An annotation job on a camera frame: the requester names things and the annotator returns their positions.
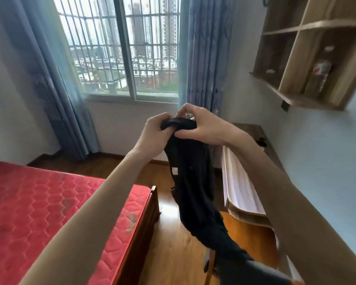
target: bottle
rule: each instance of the bottle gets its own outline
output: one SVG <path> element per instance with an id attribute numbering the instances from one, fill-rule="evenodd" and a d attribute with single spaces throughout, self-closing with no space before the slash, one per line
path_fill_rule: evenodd
<path id="1" fill-rule="evenodd" d="M 334 46 L 327 46 L 315 62 L 309 81 L 307 82 L 304 94 L 309 97 L 319 97 L 327 81 L 328 74 L 332 67 L 332 53 Z"/>

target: white wall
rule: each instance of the white wall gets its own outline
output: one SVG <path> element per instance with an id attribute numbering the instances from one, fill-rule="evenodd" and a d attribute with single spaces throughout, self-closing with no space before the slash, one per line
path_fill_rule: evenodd
<path id="1" fill-rule="evenodd" d="M 282 100 L 248 75 L 266 10 L 261 0 L 238 0 L 236 10 L 223 115 L 262 125 L 293 183 L 356 254 L 356 94 L 345 112 L 285 113 Z"/>
<path id="2" fill-rule="evenodd" d="M 149 117 L 168 112 L 175 116 L 178 104 L 143 102 L 116 104 L 87 102 L 98 135 L 100 151 L 126 155 L 136 144 Z M 167 161 L 163 152 L 155 158 Z"/>
<path id="3" fill-rule="evenodd" d="M 27 164 L 58 150 L 51 125 L 0 23 L 0 161 Z"/>

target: curtain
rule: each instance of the curtain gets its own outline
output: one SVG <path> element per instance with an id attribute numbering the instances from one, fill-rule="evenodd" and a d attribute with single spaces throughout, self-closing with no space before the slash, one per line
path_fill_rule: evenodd
<path id="1" fill-rule="evenodd" d="M 219 114 L 227 72 L 234 0 L 181 0 L 180 105 Z"/>
<path id="2" fill-rule="evenodd" d="M 80 161 L 99 146 L 53 0 L 0 0 L 0 19 L 59 140 Z"/>

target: red mattress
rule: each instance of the red mattress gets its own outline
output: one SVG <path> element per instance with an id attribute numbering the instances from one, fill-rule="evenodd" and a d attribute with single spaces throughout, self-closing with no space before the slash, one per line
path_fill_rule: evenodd
<path id="1" fill-rule="evenodd" d="M 43 248 L 104 179 L 0 162 L 0 285 L 17 285 Z M 90 285 L 110 285 L 150 189 L 134 185 Z"/>

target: metal grille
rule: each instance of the metal grille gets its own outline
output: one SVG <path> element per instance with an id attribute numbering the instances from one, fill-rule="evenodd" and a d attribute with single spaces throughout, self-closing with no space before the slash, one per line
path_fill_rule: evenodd
<path id="1" fill-rule="evenodd" d="M 54 0 L 83 92 L 129 96 L 114 0 Z M 178 97 L 180 0 L 123 0 L 138 95 Z"/>

